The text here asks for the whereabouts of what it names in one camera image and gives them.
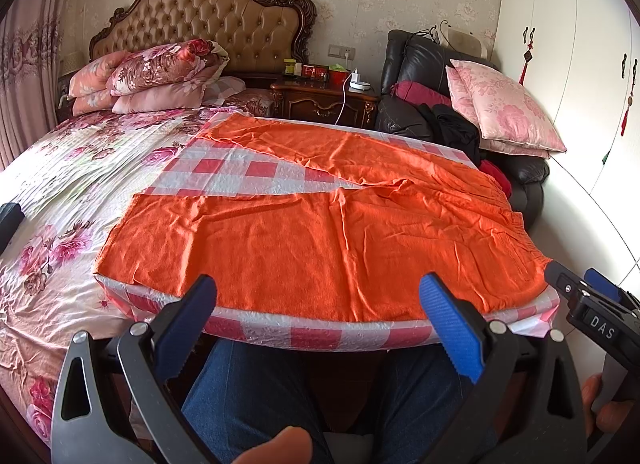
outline drawer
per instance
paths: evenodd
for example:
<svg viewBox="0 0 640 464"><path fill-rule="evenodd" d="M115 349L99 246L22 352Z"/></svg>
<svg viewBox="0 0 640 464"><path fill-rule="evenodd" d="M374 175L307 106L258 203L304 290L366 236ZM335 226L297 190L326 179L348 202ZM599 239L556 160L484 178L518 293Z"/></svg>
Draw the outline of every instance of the drawer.
<svg viewBox="0 0 640 464"><path fill-rule="evenodd" d="M342 99L319 94L289 93L284 97L284 115L297 121L335 124L342 107ZM342 112L341 126L361 126L364 104L359 100L349 100Z"/></svg>

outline metal screw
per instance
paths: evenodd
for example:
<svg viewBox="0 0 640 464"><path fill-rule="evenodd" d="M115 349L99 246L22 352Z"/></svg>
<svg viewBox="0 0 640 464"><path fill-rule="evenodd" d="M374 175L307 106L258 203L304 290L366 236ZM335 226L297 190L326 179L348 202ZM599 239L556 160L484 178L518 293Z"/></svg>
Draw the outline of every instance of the metal screw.
<svg viewBox="0 0 640 464"><path fill-rule="evenodd" d="M557 341L559 343L564 339L564 334L562 334L558 329L551 329L549 331L549 337L553 339L553 341Z"/></svg>
<svg viewBox="0 0 640 464"><path fill-rule="evenodd" d="M491 323L489 323L489 330L491 330L491 332L493 332L494 334L504 334L505 332L507 332L507 325L495 319Z"/></svg>
<svg viewBox="0 0 640 464"><path fill-rule="evenodd" d="M138 323L133 323L133 325L129 327L129 334L132 336L142 336L148 329L149 325L143 321L139 321Z"/></svg>
<svg viewBox="0 0 640 464"><path fill-rule="evenodd" d="M74 343L84 343L86 341L86 337L88 336L88 334L84 331L81 330L80 332L76 332L74 334Z"/></svg>

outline floral comforter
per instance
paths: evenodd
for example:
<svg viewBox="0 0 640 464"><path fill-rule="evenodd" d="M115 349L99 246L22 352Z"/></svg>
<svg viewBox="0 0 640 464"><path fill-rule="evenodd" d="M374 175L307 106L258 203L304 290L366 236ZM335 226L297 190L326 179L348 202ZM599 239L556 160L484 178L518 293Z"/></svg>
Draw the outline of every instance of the floral comforter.
<svg viewBox="0 0 640 464"><path fill-rule="evenodd" d="M94 280L94 260L143 190L210 110L66 121L0 173L0 202L25 219L0 255L0 385L49 443L53 396L71 336L116 335L125 316Z"/></svg>

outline orange pants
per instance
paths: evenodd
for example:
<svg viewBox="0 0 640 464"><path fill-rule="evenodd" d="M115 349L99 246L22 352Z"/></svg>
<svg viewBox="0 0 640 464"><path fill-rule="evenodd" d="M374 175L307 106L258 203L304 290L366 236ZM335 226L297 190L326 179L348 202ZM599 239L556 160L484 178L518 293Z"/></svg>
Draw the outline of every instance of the orange pants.
<svg viewBox="0 0 640 464"><path fill-rule="evenodd" d="M334 321L424 319L435 271L480 312L546 287L543 256L494 179L354 133L234 114L204 137L365 187L243 197L135 195L96 271L182 296L199 274L218 306Z"/></svg>

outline wall socket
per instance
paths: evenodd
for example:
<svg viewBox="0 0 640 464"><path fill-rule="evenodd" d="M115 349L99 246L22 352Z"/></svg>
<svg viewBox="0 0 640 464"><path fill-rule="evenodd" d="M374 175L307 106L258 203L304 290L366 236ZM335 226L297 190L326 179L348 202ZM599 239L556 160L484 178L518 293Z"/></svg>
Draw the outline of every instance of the wall socket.
<svg viewBox="0 0 640 464"><path fill-rule="evenodd" d="M349 53L349 60L353 61L356 57L356 49L352 47L343 47L342 45L329 45L329 51L326 55L330 58L344 59L345 53Z"/></svg>

